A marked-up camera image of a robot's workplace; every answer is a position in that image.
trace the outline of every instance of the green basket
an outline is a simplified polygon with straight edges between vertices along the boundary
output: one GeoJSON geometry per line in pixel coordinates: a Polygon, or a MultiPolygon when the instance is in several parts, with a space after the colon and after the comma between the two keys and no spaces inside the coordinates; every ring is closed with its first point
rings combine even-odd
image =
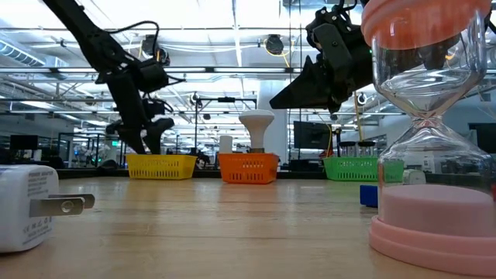
{"type": "MultiPolygon", "coordinates": [[[[334,181],[378,181],[377,158],[328,157],[324,159],[327,178],[334,181]]],[[[384,165],[386,182],[403,180],[403,162],[390,161],[384,165]]]]}

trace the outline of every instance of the power adapter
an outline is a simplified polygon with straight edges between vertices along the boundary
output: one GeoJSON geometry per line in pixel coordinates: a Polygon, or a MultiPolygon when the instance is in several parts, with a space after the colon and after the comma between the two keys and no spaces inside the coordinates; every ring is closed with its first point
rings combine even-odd
{"type": "Polygon", "coordinates": [[[53,229],[52,216],[92,208],[90,194],[59,195],[57,172],[39,165],[0,165],[0,253],[29,250],[53,229]]]}

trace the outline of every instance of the table surface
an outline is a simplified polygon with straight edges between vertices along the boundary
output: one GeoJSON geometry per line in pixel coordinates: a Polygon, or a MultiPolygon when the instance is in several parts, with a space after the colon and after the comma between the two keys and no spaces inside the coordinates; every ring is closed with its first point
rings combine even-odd
{"type": "Polygon", "coordinates": [[[0,256],[0,278],[469,278],[392,260],[367,244],[374,208],[358,183],[218,179],[60,182],[95,207],[59,217],[53,234],[0,256]]]}

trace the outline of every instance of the pink hourglass base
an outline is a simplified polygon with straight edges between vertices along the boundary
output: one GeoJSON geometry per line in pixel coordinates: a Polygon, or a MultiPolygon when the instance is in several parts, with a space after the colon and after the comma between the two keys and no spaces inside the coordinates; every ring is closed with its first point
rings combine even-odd
{"type": "Polygon", "coordinates": [[[489,195],[453,186],[402,185],[383,189],[381,199],[384,218],[373,217],[369,231],[375,250],[420,267],[496,276],[489,195]]]}

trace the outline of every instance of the yellow basket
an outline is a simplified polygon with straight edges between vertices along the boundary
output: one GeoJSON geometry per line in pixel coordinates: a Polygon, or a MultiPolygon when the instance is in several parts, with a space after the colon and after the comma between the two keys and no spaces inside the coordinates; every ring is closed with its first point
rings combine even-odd
{"type": "Polygon", "coordinates": [[[186,179],[193,176],[195,156],[126,155],[129,177],[137,179],[186,179]]]}

